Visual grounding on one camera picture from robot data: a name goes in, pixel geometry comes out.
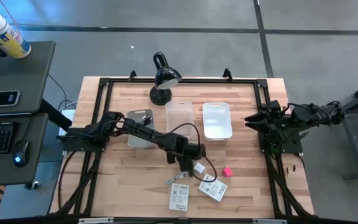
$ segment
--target printed label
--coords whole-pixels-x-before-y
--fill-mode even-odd
[[[187,211],[189,189],[189,185],[186,184],[172,184],[169,209]]]
[[[211,175],[205,174],[203,180],[213,180],[213,179],[214,177],[212,177]],[[215,180],[212,183],[202,182],[200,184],[200,187],[198,187],[198,190],[206,193],[207,195],[217,200],[218,202],[222,200],[226,189],[227,189],[227,185],[218,180]]]

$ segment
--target small pink block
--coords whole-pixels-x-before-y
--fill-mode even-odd
[[[231,172],[230,168],[228,168],[228,167],[225,167],[223,169],[222,173],[223,173],[223,176],[225,176],[225,177],[233,176],[233,172]]]

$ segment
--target gray floor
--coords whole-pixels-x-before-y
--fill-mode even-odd
[[[255,29],[252,0],[5,0],[19,24],[97,27],[176,27]],[[358,0],[260,0],[266,29],[358,30]],[[0,13],[7,17],[0,6]],[[76,100],[85,75],[153,75],[151,60],[163,52],[185,76],[219,77],[229,67],[235,77],[267,77],[258,34],[22,31],[27,40],[54,40],[50,74]],[[294,103],[343,103],[358,89],[358,35],[267,35],[275,77],[285,79]],[[50,80],[45,99],[63,98]],[[9,186],[0,218],[47,212],[56,182],[61,146],[49,124],[37,177],[45,187],[27,192]],[[306,175],[317,215],[358,221],[357,171],[341,125],[310,130],[302,141]],[[26,212],[17,202],[26,202]],[[42,206],[31,206],[41,203]]]

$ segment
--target white tray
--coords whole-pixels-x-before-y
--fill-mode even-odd
[[[207,141],[226,141],[233,135],[230,106],[227,103],[203,105],[204,135]]]

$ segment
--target clear plastic container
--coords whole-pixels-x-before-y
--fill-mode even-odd
[[[226,141],[233,135],[230,106],[227,103],[203,105],[204,135],[207,141]]]
[[[193,105],[189,101],[185,102],[168,102],[165,105],[167,112],[167,132],[172,131],[175,127],[183,123],[193,122]],[[178,128],[174,133],[181,134],[184,137],[191,138],[195,132],[194,127],[185,125]]]

